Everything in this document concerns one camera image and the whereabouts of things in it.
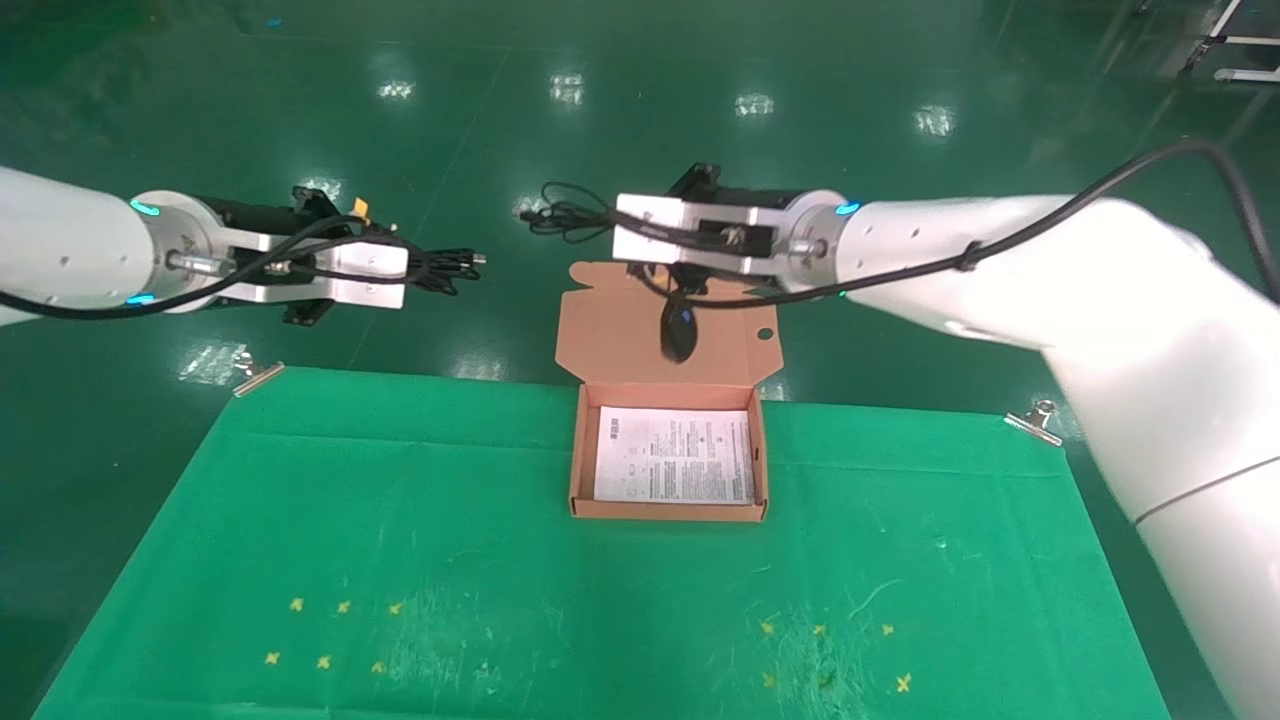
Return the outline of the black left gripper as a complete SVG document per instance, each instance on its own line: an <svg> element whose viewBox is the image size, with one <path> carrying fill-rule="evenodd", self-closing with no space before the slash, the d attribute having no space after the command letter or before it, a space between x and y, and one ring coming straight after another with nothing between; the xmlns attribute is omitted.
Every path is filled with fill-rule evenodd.
<svg viewBox="0 0 1280 720"><path fill-rule="evenodd" d="M306 224L343 215L323 190L296 184L291 190L291 197L292 206L271 206L196 196L224 227L257 234L292 236ZM330 309L329 299L292 301L285 304L282 322L287 325L315 327Z"/></svg>

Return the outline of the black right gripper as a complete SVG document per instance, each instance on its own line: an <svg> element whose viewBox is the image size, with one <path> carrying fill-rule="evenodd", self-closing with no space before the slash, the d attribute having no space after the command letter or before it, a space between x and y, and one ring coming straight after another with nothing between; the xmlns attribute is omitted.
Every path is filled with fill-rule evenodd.
<svg viewBox="0 0 1280 720"><path fill-rule="evenodd" d="M698 199L700 204L785 210L801 190L750 190L719 186L721 168L694 163L667 190L669 199ZM626 263L626 273L641 287L660 296L705 296L716 272L691 264Z"/></svg>

